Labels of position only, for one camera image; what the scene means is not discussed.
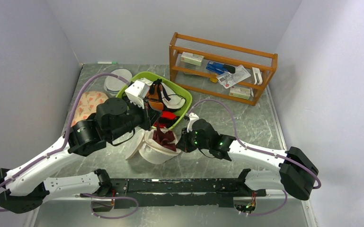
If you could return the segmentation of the white green box upper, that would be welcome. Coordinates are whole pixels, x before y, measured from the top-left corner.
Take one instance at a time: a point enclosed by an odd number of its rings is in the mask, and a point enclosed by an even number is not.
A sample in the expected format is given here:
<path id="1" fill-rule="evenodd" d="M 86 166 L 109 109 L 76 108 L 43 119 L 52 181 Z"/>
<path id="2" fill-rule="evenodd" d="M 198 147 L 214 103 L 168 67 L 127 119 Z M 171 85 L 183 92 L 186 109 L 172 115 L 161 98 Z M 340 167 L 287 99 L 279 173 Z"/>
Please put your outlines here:
<path id="1" fill-rule="evenodd" d="M 191 65 L 195 65 L 195 66 L 201 66 L 204 56 L 198 55 L 198 54 L 193 54 L 193 53 L 188 53 L 188 52 L 183 52 L 181 54 L 180 59 L 182 62 L 191 64 Z"/>

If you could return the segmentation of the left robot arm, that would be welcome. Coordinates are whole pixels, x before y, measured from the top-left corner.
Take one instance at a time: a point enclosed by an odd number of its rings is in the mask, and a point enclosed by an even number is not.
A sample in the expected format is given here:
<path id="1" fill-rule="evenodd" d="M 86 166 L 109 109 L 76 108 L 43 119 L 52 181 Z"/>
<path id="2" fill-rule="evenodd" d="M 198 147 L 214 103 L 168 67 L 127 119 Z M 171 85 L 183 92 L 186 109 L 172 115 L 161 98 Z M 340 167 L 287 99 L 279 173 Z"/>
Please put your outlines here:
<path id="1" fill-rule="evenodd" d="M 91 173 L 54 178 L 53 174 L 68 164 L 104 149 L 135 128 L 150 129 L 162 112 L 147 101 L 142 106 L 110 98 L 96 107 L 96 112 L 68 129 L 50 148 L 14 169 L 0 169 L 0 210 L 16 214 L 36 209 L 52 199 L 74 195 L 109 195 L 113 189 L 108 173 Z"/>

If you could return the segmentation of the blue stapler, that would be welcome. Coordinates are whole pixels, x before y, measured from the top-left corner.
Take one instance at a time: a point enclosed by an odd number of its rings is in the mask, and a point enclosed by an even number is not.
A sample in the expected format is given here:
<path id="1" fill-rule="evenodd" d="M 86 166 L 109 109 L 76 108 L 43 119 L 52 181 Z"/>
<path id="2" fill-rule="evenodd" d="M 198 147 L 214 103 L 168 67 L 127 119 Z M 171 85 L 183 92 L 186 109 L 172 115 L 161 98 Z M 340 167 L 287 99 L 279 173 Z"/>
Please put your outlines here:
<path id="1" fill-rule="evenodd" d="M 226 72 L 230 73 L 230 74 L 234 74 L 236 71 L 236 68 L 234 66 L 222 64 L 222 63 L 218 63 L 218 62 L 214 62 L 214 61 L 209 61 L 206 65 L 206 69 L 208 71 L 214 72 L 218 75 L 221 75 Z"/>

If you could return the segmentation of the white clip holder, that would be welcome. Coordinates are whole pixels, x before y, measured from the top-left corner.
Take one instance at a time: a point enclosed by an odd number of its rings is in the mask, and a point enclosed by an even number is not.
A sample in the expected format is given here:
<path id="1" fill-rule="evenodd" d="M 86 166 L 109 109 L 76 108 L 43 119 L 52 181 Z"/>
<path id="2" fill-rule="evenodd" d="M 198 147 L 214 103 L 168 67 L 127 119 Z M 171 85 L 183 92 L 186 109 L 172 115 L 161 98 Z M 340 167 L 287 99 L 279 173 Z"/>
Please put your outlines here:
<path id="1" fill-rule="evenodd" d="M 261 85 L 263 83 L 262 74 L 259 68 L 252 67 L 252 73 L 256 85 Z"/>

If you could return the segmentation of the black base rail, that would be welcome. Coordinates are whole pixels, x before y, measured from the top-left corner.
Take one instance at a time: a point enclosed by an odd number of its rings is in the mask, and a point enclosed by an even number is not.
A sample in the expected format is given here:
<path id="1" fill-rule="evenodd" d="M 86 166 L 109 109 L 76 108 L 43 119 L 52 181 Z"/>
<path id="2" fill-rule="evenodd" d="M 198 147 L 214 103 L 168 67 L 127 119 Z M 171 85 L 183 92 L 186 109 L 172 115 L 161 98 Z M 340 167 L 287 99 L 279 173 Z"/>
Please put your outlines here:
<path id="1" fill-rule="evenodd" d="M 217 205 L 232 208 L 237 197 L 266 195 L 264 189 L 253 191 L 239 178 L 112 178 L 110 181 L 109 187 L 98 190 L 94 195 L 104 198 L 115 196 L 115 209 L 135 206 L 134 201 L 122 200 L 122 196 L 136 199 L 140 207 Z"/>

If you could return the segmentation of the grey round pads stack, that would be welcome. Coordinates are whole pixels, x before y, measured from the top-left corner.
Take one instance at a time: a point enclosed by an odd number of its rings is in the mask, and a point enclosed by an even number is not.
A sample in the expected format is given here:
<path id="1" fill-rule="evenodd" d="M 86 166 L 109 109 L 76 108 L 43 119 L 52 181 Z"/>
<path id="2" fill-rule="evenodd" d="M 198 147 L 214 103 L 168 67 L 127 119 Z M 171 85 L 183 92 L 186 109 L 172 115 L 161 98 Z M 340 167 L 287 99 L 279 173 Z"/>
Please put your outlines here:
<path id="1" fill-rule="evenodd" d="M 132 73 L 125 68 L 118 68 L 111 72 L 112 74 L 118 75 L 126 79 L 127 81 L 131 81 L 133 77 Z M 125 86 L 125 83 L 114 78 L 107 76 L 104 81 L 104 90 L 112 96 L 116 96 L 118 92 Z"/>

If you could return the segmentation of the white green box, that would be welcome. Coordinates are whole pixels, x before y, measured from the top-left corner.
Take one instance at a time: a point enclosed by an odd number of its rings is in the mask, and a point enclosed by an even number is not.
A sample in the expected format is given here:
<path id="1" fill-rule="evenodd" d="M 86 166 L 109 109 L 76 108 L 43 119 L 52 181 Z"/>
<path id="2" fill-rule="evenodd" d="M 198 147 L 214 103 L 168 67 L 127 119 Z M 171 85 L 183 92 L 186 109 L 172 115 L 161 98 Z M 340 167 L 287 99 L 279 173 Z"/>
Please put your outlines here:
<path id="1" fill-rule="evenodd" d="M 249 100 L 253 96 L 251 88 L 232 86 L 229 91 L 229 96 Z"/>
<path id="2" fill-rule="evenodd" d="M 193 53 L 188 53 L 188 52 L 183 52 L 181 54 L 180 59 L 182 62 L 191 64 L 191 65 L 195 65 L 195 66 L 201 66 L 204 56 L 198 55 L 198 54 L 193 54 Z"/>

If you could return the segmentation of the orange brown bra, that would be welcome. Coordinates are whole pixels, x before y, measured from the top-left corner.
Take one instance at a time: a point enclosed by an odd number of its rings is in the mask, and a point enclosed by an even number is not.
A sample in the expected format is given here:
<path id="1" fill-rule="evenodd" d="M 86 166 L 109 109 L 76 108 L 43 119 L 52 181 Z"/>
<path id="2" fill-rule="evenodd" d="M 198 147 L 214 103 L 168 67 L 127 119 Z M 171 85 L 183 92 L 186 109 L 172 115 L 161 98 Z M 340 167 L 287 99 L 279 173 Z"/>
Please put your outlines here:
<path id="1" fill-rule="evenodd" d="M 162 85 L 159 84 L 152 84 L 146 94 L 150 106 L 159 111 L 164 110 L 163 97 Z"/>

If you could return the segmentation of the wooden orange shelf rack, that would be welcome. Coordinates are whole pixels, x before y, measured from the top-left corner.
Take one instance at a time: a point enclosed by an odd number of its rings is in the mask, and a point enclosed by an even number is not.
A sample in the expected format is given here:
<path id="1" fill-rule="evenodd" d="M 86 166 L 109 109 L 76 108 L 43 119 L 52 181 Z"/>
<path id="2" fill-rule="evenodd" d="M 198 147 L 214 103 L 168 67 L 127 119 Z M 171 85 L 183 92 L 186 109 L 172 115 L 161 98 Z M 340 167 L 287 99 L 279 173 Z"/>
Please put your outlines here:
<path id="1" fill-rule="evenodd" d="M 170 80 L 179 86 L 255 106 L 276 73 L 278 55 L 174 33 Z"/>

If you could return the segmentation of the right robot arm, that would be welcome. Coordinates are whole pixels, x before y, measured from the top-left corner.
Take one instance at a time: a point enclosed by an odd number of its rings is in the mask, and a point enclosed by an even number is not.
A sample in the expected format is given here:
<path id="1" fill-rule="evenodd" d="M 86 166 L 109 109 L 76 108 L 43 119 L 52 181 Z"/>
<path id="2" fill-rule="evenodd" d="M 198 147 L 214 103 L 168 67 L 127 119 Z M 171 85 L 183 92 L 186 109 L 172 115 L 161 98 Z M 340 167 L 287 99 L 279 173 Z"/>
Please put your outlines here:
<path id="1" fill-rule="evenodd" d="M 244 161 L 262 167 L 262 171 L 251 170 L 237 182 L 237 191 L 243 196 L 257 190 L 273 189 L 306 201 L 315 189 L 319 173 L 317 167 L 297 147 L 277 150 L 248 144 L 234 136 L 219 134 L 204 119 L 189 123 L 182 130 L 176 147 L 186 153 L 204 149 L 217 159 Z"/>

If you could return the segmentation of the floral peach insoles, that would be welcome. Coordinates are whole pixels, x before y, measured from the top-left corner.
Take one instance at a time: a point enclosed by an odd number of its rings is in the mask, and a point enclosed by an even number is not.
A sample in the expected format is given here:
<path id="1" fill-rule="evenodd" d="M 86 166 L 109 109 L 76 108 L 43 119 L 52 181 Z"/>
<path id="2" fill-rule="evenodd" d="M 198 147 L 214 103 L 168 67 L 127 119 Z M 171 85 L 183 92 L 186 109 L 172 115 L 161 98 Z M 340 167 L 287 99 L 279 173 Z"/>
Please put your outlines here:
<path id="1" fill-rule="evenodd" d="M 97 106 L 104 103 L 106 100 L 108 100 L 108 96 L 104 92 L 84 92 L 77 104 L 71 126 L 74 126 L 81 120 L 86 120 L 91 114 L 96 113 Z"/>

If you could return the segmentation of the maroon bra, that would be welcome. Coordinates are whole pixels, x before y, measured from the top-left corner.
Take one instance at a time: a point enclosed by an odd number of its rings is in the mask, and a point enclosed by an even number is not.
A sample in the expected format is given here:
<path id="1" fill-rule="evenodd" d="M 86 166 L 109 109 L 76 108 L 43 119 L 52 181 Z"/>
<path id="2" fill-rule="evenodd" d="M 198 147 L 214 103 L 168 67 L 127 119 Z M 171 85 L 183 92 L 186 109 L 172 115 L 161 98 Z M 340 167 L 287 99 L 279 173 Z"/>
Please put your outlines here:
<path id="1" fill-rule="evenodd" d="M 163 132 L 160 127 L 159 120 L 155 122 L 156 130 L 153 133 L 152 139 L 164 148 L 176 152 L 176 137 L 173 131 L 165 130 Z"/>

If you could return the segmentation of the white mesh laundry bag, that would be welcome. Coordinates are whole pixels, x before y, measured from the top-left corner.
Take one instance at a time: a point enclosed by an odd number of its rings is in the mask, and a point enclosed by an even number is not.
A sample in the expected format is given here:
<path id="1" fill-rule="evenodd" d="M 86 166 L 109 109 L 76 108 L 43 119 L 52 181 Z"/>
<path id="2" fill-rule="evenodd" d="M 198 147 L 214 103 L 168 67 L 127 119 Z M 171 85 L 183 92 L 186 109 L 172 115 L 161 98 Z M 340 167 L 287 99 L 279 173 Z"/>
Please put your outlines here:
<path id="1" fill-rule="evenodd" d="M 157 143 L 153 139 L 154 131 L 146 131 L 138 127 L 135 135 L 125 146 L 127 150 L 125 160 L 130 160 L 135 154 L 140 154 L 144 160 L 159 165 L 181 154 L 180 149 L 173 151 Z"/>

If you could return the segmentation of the green white marker pen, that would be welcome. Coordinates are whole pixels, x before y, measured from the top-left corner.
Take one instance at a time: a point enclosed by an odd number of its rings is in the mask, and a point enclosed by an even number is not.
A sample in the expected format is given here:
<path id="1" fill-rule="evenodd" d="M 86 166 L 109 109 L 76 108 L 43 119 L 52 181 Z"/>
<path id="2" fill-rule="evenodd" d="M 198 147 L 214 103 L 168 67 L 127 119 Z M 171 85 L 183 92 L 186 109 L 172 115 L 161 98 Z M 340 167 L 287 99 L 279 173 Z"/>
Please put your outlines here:
<path id="1" fill-rule="evenodd" d="M 97 64 L 118 64 L 116 61 L 98 61 Z"/>

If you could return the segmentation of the white green box lower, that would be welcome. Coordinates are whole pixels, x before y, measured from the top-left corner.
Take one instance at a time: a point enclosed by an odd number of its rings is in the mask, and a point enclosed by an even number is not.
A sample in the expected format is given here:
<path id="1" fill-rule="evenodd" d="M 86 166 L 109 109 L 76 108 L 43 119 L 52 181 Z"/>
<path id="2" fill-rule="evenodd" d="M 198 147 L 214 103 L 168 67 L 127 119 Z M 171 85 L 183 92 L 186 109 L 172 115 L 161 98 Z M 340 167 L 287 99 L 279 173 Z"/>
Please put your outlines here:
<path id="1" fill-rule="evenodd" d="M 232 86 L 229 91 L 229 96 L 249 100 L 253 96 L 251 88 Z"/>

